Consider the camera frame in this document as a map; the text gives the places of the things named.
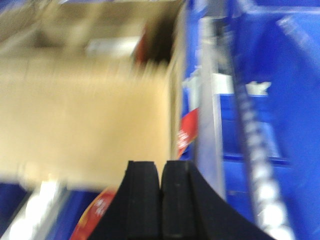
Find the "red label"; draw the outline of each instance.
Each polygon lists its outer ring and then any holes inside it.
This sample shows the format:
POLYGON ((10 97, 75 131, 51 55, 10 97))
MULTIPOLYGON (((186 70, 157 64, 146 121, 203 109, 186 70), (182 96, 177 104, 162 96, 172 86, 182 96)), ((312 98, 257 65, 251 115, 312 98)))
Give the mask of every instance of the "red label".
POLYGON ((70 240, 87 240, 116 195, 115 190, 105 189, 87 207, 70 237, 70 240))
POLYGON ((192 110, 181 120, 181 128, 178 133, 178 159, 186 148, 198 135, 198 108, 192 110))

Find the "metal bar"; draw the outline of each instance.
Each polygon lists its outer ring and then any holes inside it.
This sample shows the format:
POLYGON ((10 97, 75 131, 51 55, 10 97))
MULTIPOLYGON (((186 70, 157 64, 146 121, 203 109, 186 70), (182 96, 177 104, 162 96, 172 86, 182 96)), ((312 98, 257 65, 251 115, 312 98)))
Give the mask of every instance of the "metal bar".
POLYGON ((201 68, 195 164, 209 185, 225 199, 220 95, 216 90, 217 39, 214 18, 200 21, 201 68))

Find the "cardboard box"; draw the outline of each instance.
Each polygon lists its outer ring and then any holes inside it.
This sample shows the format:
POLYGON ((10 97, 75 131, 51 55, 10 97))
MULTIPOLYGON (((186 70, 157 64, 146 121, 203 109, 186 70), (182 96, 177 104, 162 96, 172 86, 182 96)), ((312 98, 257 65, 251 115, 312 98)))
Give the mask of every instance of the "cardboard box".
POLYGON ((128 160, 177 158, 182 1, 50 2, 16 29, 0 43, 3 176, 103 189, 128 160))

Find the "brown cardboard box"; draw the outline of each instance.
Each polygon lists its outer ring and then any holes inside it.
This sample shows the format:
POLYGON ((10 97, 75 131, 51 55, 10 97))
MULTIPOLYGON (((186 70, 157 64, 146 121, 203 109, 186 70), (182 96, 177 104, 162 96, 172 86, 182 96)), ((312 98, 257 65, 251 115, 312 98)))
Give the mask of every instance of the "brown cardboard box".
POLYGON ((161 172, 178 153, 182 2, 51 2, 36 13, 0 44, 0 173, 102 189, 120 184, 128 160, 161 172), (92 40, 138 35, 145 64, 86 54, 92 40))

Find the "blue storage bin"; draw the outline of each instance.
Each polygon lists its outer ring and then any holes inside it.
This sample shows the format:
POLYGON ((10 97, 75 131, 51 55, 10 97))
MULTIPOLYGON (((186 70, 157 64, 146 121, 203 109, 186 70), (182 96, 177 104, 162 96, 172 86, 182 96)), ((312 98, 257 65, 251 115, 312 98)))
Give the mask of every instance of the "blue storage bin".
POLYGON ((242 79, 270 81, 276 68, 279 30, 286 15, 320 15, 318 0, 228 0, 227 22, 233 33, 231 51, 242 79))
POLYGON ((84 190, 72 191, 46 240, 68 240, 82 214, 98 194, 84 190))
MULTIPOLYGON (((262 124, 262 129, 268 137, 267 143, 278 145, 273 136, 272 131, 272 112, 269 108, 267 96, 256 95, 251 97, 258 113, 258 118, 262 124)), ((221 118, 222 118, 222 135, 223 135, 223 168, 225 176, 225 189, 227 202, 242 214, 247 220, 254 222, 252 212, 250 191, 248 189, 247 170, 243 155, 241 152, 239 141, 239 124, 236 116, 235 98, 233 94, 223 94, 220 96, 221 103, 221 118)), ((300 216, 295 214, 296 204, 293 198, 292 185, 293 175, 291 166, 288 164, 282 152, 273 155, 270 151, 270 160, 273 166, 275 178, 278 180, 281 195, 288 210, 288 218, 295 232, 301 228, 299 222, 300 216)))
POLYGON ((320 16, 278 21, 277 66, 268 89, 277 140, 292 166, 301 240, 320 239, 320 16))
POLYGON ((0 183, 0 236, 5 233, 10 221, 27 192, 19 185, 0 183))

